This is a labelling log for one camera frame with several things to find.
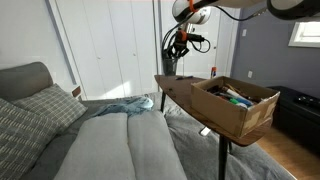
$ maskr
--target plaid pillow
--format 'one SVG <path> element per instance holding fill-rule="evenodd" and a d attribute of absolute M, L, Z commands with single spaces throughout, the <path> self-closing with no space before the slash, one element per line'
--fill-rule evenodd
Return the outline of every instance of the plaid pillow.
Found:
<path fill-rule="evenodd" d="M 33 96 L 14 101 L 13 104 L 27 111 L 56 120 L 60 124 L 60 132 L 63 132 L 87 110 L 57 84 Z"/>
<path fill-rule="evenodd" d="M 58 123 L 0 99 L 0 179 L 19 179 L 58 130 Z"/>

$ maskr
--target open cardboard box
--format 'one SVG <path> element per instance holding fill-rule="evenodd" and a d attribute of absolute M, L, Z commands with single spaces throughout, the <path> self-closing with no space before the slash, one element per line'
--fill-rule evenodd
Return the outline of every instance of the open cardboard box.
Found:
<path fill-rule="evenodd" d="M 264 100 L 248 109 L 234 105 L 206 90 L 230 84 L 251 97 Z M 280 92 L 228 77 L 216 77 L 191 85 L 192 108 L 236 137 L 242 137 L 272 116 Z"/>

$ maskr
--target small table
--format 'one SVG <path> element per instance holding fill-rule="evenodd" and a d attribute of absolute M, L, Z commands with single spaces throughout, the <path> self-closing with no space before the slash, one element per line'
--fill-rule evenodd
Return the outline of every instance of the small table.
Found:
<path fill-rule="evenodd" d="M 228 153 L 228 144 L 233 142 L 239 146 L 248 146 L 253 144 L 261 137 L 263 137 L 266 132 L 270 129 L 272 124 L 272 118 L 265 121 L 263 124 L 258 126 L 253 131 L 249 132 L 245 136 L 238 138 L 229 132 L 225 131 L 219 125 L 215 124 L 198 111 L 191 107 L 191 84 L 199 81 L 203 81 L 201 78 L 191 78 L 176 80 L 177 76 L 164 76 L 155 75 L 154 76 L 157 83 L 162 89 L 162 101 L 161 101 L 161 111 L 163 112 L 164 103 L 166 95 L 168 95 L 175 103 L 177 103 L 183 110 L 185 110 L 189 115 L 194 117 L 197 121 L 207 126 L 211 130 L 217 132 L 220 135 L 219 139 L 219 180 L 225 179 L 226 172 L 226 162 Z"/>

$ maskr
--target floor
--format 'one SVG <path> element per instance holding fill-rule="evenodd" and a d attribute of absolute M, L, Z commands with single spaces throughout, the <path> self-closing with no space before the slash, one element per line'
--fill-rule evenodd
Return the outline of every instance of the floor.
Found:
<path fill-rule="evenodd" d="M 298 180 L 320 179 L 320 155 L 308 151 L 279 130 L 271 128 L 258 144 Z"/>

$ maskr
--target crumpled blanket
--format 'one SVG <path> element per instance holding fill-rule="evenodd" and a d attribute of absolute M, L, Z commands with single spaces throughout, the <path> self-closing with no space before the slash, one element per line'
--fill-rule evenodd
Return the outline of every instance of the crumpled blanket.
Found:
<path fill-rule="evenodd" d="M 128 117 L 151 111 L 153 101 L 147 97 L 137 97 L 120 101 L 116 104 L 102 106 L 91 117 L 103 116 L 109 113 L 127 113 Z"/>

